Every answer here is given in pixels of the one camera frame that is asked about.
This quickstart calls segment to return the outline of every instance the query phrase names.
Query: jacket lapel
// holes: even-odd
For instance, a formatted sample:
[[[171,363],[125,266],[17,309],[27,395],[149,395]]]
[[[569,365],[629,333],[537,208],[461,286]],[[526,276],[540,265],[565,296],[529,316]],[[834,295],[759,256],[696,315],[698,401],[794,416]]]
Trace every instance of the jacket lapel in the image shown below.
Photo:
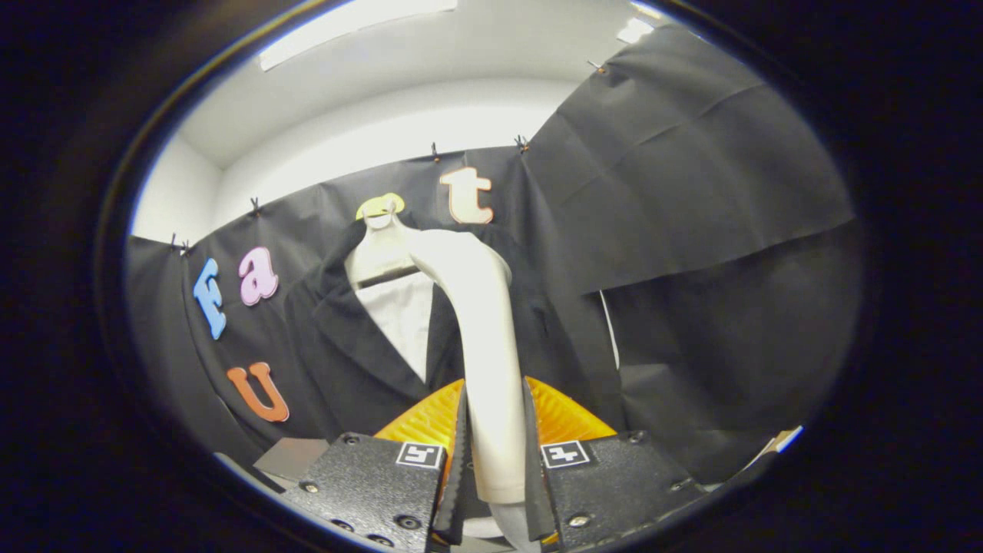
[[[450,304],[450,299],[443,292],[440,286],[434,284],[434,303],[431,306],[430,332],[427,338],[427,386],[430,390],[436,390],[448,384],[449,380],[463,378],[464,374],[447,375],[448,370],[453,367],[453,360],[448,358],[453,355],[455,345],[460,345],[461,335],[457,326],[457,314],[454,307]]]
[[[423,399],[430,393],[428,387],[372,320],[345,273],[344,261],[364,235],[365,225],[356,221],[325,259],[319,302],[312,313],[314,324],[359,369],[407,399]]]

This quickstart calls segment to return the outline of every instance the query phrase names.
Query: ceiling light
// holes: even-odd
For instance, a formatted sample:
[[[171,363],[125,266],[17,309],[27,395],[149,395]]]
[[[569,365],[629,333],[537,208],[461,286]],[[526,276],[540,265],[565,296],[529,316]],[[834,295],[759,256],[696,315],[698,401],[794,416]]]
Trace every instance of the ceiling light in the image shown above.
[[[624,29],[617,34],[617,39],[631,44],[632,42],[637,42],[642,36],[652,32],[652,29],[654,28],[644,21],[638,18],[631,18],[628,20],[628,25],[624,26]]]
[[[366,27],[420,14],[446,12],[457,0],[352,0],[299,27],[260,53],[260,67],[269,71],[288,59]]]
[[[659,12],[653,10],[651,6],[648,6],[648,5],[643,4],[641,2],[629,2],[629,4],[631,4],[632,6],[634,6],[635,9],[638,10],[639,12],[642,12],[643,14],[649,16],[650,18],[652,18],[654,20],[660,20],[660,19],[663,18],[663,15],[660,14]]]

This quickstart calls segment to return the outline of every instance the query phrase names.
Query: bolt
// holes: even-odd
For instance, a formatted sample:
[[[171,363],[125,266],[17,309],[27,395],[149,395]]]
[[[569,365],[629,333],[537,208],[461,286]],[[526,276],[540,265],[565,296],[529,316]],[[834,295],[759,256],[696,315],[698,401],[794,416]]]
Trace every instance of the bolt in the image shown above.
[[[353,528],[352,525],[350,525],[349,523],[347,523],[345,521],[340,521],[338,519],[334,519],[331,522],[334,523],[335,525],[341,526],[342,528],[344,528],[344,529],[346,529],[346,530],[348,530],[350,532],[355,531],[355,528]]]
[[[369,539],[374,541],[375,543],[381,543],[382,545],[388,545],[389,547],[392,547],[392,541],[380,535],[370,535]]]
[[[578,515],[567,521],[571,528],[582,528],[591,522],[591,518],[585,515]]]
[[[396,523],[408,530],[415,530],[422,526],[420,521],[408,515],[400,515],[399,517],[396,517]]]

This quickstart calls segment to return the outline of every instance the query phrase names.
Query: white wall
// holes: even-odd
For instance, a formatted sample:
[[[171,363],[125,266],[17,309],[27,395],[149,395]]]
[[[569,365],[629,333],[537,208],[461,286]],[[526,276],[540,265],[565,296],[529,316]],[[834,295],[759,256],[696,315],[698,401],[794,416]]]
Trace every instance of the white wall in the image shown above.
[[[222,171],[180,136],[164,148],[146,180],[131,233],[159,242],[194,244],[211,231]]]
[[[479,80],[427,85],[349,104],[274,137],[222,174],[211,229],[330,178],[437,151],[531,139],[580,83]]]

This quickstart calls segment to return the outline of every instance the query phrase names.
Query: black fabric backdrop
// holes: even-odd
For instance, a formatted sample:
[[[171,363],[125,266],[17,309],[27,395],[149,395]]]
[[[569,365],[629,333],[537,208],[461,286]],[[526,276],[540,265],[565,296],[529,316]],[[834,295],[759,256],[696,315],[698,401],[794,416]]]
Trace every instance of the black fabric backdrop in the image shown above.
[[[243,464],[281,437],[325,435],[323,406],[285,333],[285,289],[369,198],[395,192],[413,213],[452,223],[439,177],[465,166],[491,181],[480,205],[542,275],[609,424],[652,430],[713,482],[822,400],[859,305],[861,237],[845,186],[777,92],[667,26],[608,60],[525,153],[483,149],[360,171],[244,214],[184,256],[132,238],[134,334],[162,402]],[[237,270],[258,246],[270,251],[279,289],[250,307]],[[227,318],[218,340],[191,293],[209,258]],[[252,413],[225,376],[260,361],[290,408],[284,422]]]

